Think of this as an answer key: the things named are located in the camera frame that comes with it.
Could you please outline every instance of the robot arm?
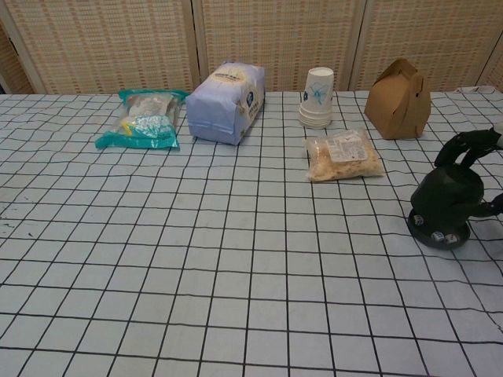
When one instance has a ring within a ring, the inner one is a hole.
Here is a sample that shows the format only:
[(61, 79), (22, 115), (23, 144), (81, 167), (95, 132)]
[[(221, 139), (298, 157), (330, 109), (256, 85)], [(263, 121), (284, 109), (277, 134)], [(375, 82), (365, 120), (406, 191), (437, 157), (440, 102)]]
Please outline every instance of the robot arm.
[(477, 159), (495, 150), (503, 149), (503, 123), (490, 130), (461, 132), (446, 142), (435, 160), (436, 167), (456, 162), (461, 153), (466, 156), (461, 161), (463, 167), (470, 167)]
[[(466, 155), (461, 160), (463, 167), (470, 167), (477, 159), (495, 150), (503, 149), (503, 123), (489, 130), (461, 132), (450, 139), (437, 155), (435, 166), (441, 167), (456, 162), (461, 153)], [(474, 206), (469, 212), (477, 218), (485, 218), (503, 213), (503, 194), (496, 196), (490, 203)]]

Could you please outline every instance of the cardboard carton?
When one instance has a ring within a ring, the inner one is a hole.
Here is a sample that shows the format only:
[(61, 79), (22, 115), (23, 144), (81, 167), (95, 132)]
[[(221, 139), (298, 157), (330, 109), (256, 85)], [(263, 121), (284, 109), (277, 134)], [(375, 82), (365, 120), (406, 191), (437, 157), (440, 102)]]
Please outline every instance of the cardboard carton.
[(365, 114), (384, 139), (420, 137), (431, 111), (424, 77), (407, 59), (395, 60), (374, 83)]

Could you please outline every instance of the snack bag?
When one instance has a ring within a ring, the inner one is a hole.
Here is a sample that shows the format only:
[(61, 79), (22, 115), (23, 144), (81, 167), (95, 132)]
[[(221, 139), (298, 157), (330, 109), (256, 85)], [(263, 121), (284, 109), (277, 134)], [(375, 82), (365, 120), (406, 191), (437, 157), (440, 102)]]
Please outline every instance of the snack bag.
[(125, 111), (117, 129), (105, 132), (96, 148), (179, 148), (176, 130), (180, 107), (188, 93), (181, 90), (121, 90)]
[(363, 130), (341, 130), (327, 137), (307, 138), (306, 148), (312, 181), (384, 174), (380, 157)]

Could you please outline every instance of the paper cup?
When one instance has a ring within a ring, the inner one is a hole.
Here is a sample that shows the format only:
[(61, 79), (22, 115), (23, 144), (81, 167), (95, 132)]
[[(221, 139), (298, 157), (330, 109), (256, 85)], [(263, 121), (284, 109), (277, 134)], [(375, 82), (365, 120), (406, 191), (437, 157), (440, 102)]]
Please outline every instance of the paper cup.
[(332, 113), (332, 92), (333, 70), (325, 67), (310, 69), (300, 103), (301, 109), (307, 114), (320, 116)]
[(299, 120), (300, 122), (307, 127), (311, 128), (325, 128), (332, 122), (332, 113), (324, 115), (312, 117), (304, 113), (302, 109), (299, 111)]

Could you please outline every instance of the black grid pattern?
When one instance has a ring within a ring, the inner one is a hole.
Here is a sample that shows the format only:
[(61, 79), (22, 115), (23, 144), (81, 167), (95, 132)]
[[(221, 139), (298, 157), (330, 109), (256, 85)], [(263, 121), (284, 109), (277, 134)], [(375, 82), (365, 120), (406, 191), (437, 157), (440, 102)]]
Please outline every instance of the black grid pattern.
[[(501, 375), (503, 217), (455, 253), (404, 219), (503, 95), (433, 93), (406, 141), (380, 138), (366, 97), (334, 93), (310, 130), (299, 93), (268, 93), (240, 146), (184, 120), (167, 152), (94, 148), (115, 96), (0, 96), (0, 375)], [(303, 139), (362, 127), (386, 175), (308, 182)], [(501, 153), (473, 169), (501, 192)]]

